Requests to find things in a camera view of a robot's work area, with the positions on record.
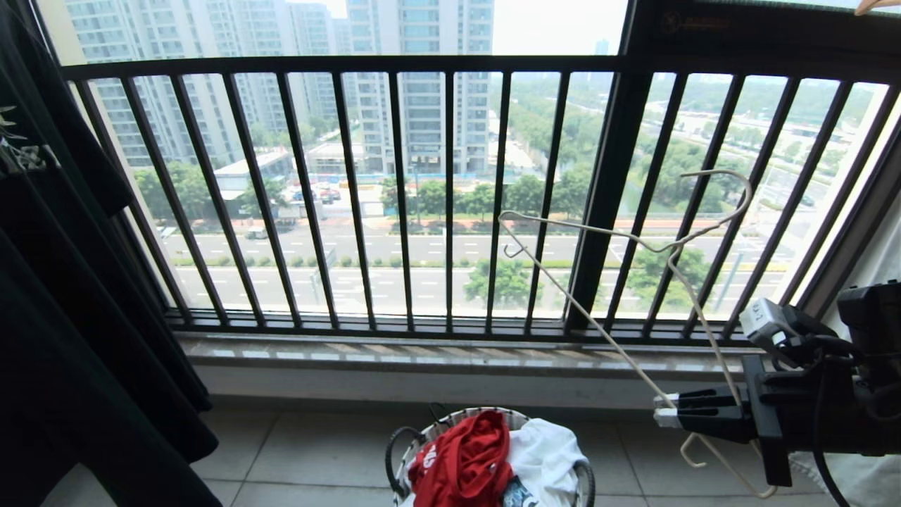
laundry basket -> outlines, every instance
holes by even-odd
[[[529,420],[529,418],[516,410],[501,407],[474,407],[453,412],[448,416],[438,419],[435,423],[422,431],[405,426],[391,435],[391,439],[388,441],[388,448],[385,452],[385,473],[388,476],[388,483],[391,484],[391,489],[394,491],[395,507],[403,503],[407,495],[410,494],[407,488],[405,488],[401,478],[403,477],[407,464],[416,458],[419,449],[423,448],[425,444],[435,440],[441,433],[456,426],[462,420],[487,410],[504,414],[506,416],[507,427],[511,430],[521,428],[523,424]],[[410,443],[410,446],[406,449],[406,452],[404,452],[400,465],[397,468],[394,468],[391,464],[391,453],[395,443],[403,435],[412,438],[413,442]],[[588,463],[576,463],[573,469],[576,471],[576,477],[578,479],[576,497],[572,503],[573,507],[594,507],[595,474],[591,470],[591,466],[589,466]]]

hazy sky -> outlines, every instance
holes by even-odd
[[[326,4],[347,17],[345,0],[299,0]],[[616,52],[626,0],[495,0],[495,54],[593,54],[607,39]]]

red shirt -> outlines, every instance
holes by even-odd
[[[410,466],[414,507],[497,507],[513,478],[504,415],[481,412],[423,447]]]

tile floor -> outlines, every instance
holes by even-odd
[[[384,472],[387,438],[399,426],[428,425],[395,413],[214,410],[204,415],[220,447],[194,469],[228,507],[391,505]],[[650,423],[561,420],[576,431],[596,477],[598,507],[827,507],[832,500],[806,477],[768,502],[744,488],[706,449],[696,460],[710,466],[689,468],[678,453],[685,434]],[[758,487],[762,468],[746,446],[723,443],[723,452]],[[43,507],[113,505],[84,468],[73,470]]]

dark clothing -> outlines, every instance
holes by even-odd
[[[220,505],[188,465],[217,445],[206,389],[110,219],[132,193],[16,7],[0,3],[0,505],[39,505],[77,462],[119,505]]]

